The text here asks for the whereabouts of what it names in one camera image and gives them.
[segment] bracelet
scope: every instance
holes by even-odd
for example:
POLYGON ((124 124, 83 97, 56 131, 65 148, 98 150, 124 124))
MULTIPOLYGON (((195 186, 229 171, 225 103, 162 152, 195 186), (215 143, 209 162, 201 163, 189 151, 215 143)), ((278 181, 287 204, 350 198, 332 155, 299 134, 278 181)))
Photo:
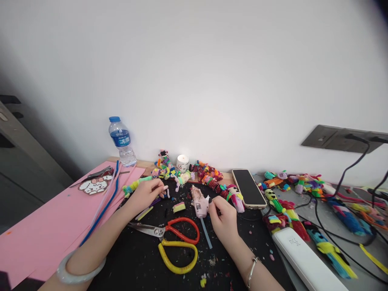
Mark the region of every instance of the bracelet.
POLYGON ((260 261, 260 259, 259 259, 259 257, 252 258, 252 261, 253 261, 253 265, 252 265, 251 272, 249 273, 248 282, 247 282, 248 290, 251 289, 251 279, 252 279, 253 269, 255 268, 257 261, 260 261))
POLYGON ((74 250, 70 254, 68 254, 58 266, 57 277, 58 277, 59 281, 61 281, 62 283, 69 284, 69 285, 75 285, 75 284, 81 284, 81 283, 87 282, 87 281, 93 279, 94 277, 96 277, 97 274, 100 273, 102 268, 105 266, 106 258, 104 258, 101 265, 99 265, 97 269, 95 269, 93 272, 90 272, 89 274, 81 275, 81 276, 75 276, 75 275, 69 274, 66 271, 66 264, 67 264, 68 260, 71 258, 71 256, 74 254, 75 251, 76 250, 74 250))

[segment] white wall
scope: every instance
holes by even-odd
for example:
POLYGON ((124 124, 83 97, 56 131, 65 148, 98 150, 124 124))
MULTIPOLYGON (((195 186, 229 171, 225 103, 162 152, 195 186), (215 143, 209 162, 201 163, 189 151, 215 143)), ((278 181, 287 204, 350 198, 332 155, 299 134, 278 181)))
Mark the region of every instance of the white wall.
MULTIPOLYGON (((388 131, 388 30, 361 0, 2 1, 0 86, 66 170, 117 155, 119 115, 141 160, 338 181, 358 154, 300 144, 317 124, 388 131)), ((384 145, 345 182, 387 168, 384 145)))

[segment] red scissors handle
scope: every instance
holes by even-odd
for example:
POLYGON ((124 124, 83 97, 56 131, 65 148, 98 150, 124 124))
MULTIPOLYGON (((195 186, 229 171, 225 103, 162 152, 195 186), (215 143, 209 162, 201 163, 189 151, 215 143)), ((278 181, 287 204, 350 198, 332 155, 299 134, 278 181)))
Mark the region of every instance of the red scissors handle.
POLYGON ((187 243, 191 243, 193 245, 196 245, 198 242, 199 242, 199 229, 198 229, 198 226, 195 224, 194 221, 192 221, 190 218, 187 218, 187 217, 179 217, 179 218, 176 218, 176 219, 173 219, 173 220, 170 220, 169 222, 167 222, 167 226, 166 226, 166 231, 172 231, 173 233, 175 233, 179 238, 181 238, 183 241, 187 242, 187 243), (186 221, 188 223, 190 223, 192 226, 194 226, 195 228, 195 231, 197 232, 197 238, 195 240, 191 239, 191 238, 188 238, 187 236, 185 236, 184 234, 182 234, 181 232, 179 232, 177 229, 173 228, 171 226, 171 224, 175 224, 177 222, 180 222, 180 221, 186 221))

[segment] hand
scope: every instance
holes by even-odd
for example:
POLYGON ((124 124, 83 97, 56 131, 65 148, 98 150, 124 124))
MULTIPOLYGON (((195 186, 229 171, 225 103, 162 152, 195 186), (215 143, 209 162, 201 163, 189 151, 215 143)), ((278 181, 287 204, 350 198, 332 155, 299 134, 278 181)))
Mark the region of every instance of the hand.
POLYGON ((209 204, 213 229, 221 243, 228 250, 240 237, 237 231, 237 212, 224 198, 217 196, 209 204))
POLYGON ((158 195, 163 197, 161 193, 167 188, 168 186, 164 186, 160 179, 140 182, 139 186, 135 192, 131 194, 123 208, 130 209, 131 212, 136 215, 149 207, 158 195))

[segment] smartphone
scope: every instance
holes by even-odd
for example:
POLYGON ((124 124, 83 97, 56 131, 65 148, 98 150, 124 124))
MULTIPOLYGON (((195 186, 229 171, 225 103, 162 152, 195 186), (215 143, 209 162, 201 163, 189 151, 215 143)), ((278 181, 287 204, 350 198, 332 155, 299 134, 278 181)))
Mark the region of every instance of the smartphone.
POLYGON ((232 175, 238 190, 244 197, 243 204, 246 208, 264 209, 267 206, 267 200, 248 170, 232 170, 232 175))

